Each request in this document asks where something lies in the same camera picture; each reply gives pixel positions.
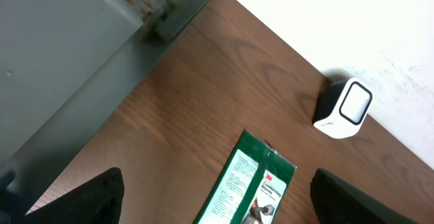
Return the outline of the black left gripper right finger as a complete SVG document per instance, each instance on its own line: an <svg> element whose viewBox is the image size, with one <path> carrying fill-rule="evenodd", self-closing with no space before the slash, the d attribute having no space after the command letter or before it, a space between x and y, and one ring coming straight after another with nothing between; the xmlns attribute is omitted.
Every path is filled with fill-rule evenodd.
<svg viewBox="0 0 434 224"><path fill-rule="evenodd" d="M324 168L312 178L310 197L321 224L414 223Z"/></svg>

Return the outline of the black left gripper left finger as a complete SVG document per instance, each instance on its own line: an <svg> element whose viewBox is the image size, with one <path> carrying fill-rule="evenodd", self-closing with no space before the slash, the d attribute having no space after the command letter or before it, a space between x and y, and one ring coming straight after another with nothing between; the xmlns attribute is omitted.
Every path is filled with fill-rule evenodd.
<svg viewBox="0 0 434 224"><path fill-rule="evenodd" d="M24 216L24 223L118 224L125 187L120 168L110 168Z"/></svg>

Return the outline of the green white gloves package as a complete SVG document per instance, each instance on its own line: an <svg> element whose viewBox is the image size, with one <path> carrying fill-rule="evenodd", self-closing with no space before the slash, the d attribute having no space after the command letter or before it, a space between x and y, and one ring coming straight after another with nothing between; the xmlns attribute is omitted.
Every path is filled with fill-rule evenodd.
<svg viewBox="0 0 434 224"><path fill-rule="evenodd" d="M271 224L296 169L268 142L244 130L194 223Z"/></svg>

